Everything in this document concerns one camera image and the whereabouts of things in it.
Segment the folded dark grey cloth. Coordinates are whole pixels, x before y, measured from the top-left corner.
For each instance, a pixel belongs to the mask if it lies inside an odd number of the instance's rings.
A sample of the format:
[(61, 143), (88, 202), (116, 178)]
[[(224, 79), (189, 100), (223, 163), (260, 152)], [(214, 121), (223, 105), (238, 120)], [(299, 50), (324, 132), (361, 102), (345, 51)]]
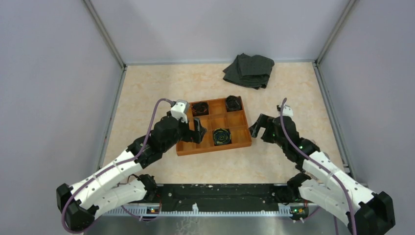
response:
[(274, 65), (274, 60), (265, 56), (242, 53), (223, 70), (223, 80), (246, 88), (265, 89)]

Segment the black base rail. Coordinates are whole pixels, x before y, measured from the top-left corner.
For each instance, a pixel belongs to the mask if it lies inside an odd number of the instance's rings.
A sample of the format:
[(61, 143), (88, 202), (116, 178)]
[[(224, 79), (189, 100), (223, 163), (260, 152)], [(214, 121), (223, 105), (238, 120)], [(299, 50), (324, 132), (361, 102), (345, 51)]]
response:
[(285, 184), (164, 184), (162, 212), (272, 212), (296, 200)]

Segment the orange compartment tray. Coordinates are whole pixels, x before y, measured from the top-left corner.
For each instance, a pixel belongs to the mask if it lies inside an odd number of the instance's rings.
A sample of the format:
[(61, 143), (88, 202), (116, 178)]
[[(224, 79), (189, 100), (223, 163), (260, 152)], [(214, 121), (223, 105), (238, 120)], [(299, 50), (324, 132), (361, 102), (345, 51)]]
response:
[[(191, 105), (198, 102), (207, 102), (209, 114), (194, 117)], [(189, 124), (194, 118), (199, 118), (207, 132), (201, 143), (181, 141), (176, 145), (179, 156), (208, 153), (249, 147), (252, 138), (242, 101), (242, 97), (229, 95), (225, 98), (202, 100), (190, 103), (187, 112)]]

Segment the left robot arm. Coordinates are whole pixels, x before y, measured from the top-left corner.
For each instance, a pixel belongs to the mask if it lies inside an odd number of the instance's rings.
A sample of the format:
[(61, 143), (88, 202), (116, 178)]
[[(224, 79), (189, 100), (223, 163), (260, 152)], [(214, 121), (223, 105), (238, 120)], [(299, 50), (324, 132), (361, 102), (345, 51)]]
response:
[(207, 129), (193, 119), (194, 129), (182, 118), (164, 116), (146, 135), (137, 138), (115, 160), (78, 183), (56, 189), (57, 206), (65, 230), (82, 233), (102, 214), (130, 202), (152, 202), (159, 194), (152, 176), (142, 174), (131, 183), (117, 184), (160, 160), (180, 141), (201, 143)]

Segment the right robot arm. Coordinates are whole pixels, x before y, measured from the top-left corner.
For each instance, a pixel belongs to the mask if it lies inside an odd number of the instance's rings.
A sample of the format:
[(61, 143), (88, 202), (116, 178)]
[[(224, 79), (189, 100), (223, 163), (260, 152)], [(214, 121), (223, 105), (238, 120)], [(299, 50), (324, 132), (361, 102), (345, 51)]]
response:
[(376, 193), (338, 168), (311, 140), (299, 135), (290, 116), (261, 114), (249, 128), (251, 137), (265, 131), (264, 142), (277, 144), (299, 174), (287, 181), (287, 196), (302, 199), (341, 220), (353, 235), (384, 235), (396, 225), (392, 198)]

